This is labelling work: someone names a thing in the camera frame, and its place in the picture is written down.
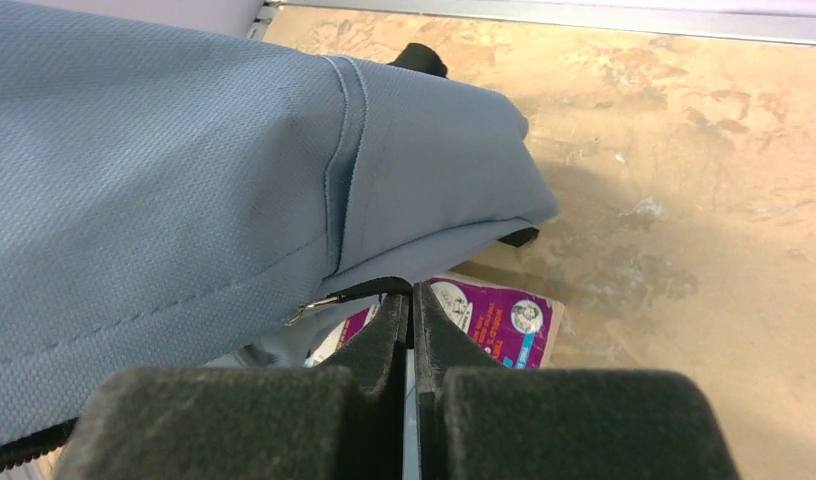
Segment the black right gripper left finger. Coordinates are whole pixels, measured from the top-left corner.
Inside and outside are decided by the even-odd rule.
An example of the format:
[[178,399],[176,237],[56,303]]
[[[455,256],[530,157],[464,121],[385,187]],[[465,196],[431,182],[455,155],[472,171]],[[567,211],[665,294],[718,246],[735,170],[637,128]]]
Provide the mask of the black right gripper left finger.
[[312,368],[134,369],[86,406],[60,479],[398,479],[410,300]]

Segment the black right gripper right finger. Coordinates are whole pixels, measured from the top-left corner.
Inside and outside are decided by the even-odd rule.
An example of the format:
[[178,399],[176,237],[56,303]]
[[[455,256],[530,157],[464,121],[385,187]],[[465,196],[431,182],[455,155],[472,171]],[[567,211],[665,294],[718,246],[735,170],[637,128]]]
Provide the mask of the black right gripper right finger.
[[735,479],[716,416],[688,377],[652,369],[515,370],[414,287],[424,479]]

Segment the blue student backpack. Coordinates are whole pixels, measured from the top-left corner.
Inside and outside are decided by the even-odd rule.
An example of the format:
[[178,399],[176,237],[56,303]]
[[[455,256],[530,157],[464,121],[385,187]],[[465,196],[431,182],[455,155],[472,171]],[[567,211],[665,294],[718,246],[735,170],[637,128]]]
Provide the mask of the blue student backpack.
[[555,217],[527,132],[396,62],[0,1],[0,470],[119,371],[206,365]]

